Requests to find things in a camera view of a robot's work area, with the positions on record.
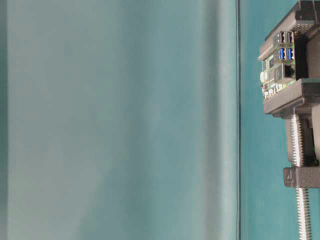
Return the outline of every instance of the black bracket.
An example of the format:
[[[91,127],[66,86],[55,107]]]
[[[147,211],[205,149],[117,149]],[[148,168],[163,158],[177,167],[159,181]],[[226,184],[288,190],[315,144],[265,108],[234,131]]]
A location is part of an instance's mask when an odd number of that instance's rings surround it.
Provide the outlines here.
[[[283,180],[286,187],[320,188],[320,167],[286,167],[283,169]]]

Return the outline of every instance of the green circuit board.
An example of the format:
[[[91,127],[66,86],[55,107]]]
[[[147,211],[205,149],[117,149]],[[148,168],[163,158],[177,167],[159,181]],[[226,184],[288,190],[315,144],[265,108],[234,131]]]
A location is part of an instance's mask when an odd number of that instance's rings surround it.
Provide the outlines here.
[[[280,31],[273,38],[273,51],[261,62],[261,90],[268,99],[296,81],[294,33]]]

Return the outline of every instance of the metal screw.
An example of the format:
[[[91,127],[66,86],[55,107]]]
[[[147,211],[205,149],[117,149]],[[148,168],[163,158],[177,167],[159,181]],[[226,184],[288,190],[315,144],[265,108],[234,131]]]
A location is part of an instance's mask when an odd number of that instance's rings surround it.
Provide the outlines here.
[[[303,167],[305,165],[303,136],[300,117],[296,113],[291,116],[290,135],[292,143],[292,165]],[[311,219],[309,209],[309,194],[307,188],[296,189],[296,208],[299,224],[299,240],[311,240]]]

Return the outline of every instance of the usb port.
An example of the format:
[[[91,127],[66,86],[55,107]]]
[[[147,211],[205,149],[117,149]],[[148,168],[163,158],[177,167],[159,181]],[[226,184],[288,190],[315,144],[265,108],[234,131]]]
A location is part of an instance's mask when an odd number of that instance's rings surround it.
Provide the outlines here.
[[[280,48],[280,59],[282,59],[282,60],[286,59],[286,51],[283,47]]]
[[[288,42],[290,44],[294,42],[294,33],[292,31],[288,32]]]
[[[294,51],[292,48],[288,48],[288,60],[294,59]]]
[[[285,32],[279,32],[279,43],[283,44],[286,42]]]

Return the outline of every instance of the teal wall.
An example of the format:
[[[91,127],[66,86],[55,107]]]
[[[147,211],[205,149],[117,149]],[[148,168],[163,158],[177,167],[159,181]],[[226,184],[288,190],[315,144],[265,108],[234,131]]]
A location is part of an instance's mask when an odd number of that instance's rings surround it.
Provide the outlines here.
[[[0,2],[1,239],[235,239],[235,1]]]
[[[285,122],[265,116],[257,58],[265,36],[295,0],[241,0],[241,239],[298,239],[296,191],[283,184],[289,167]],[[310,190],[313,239],[320,238],[320,190]]]

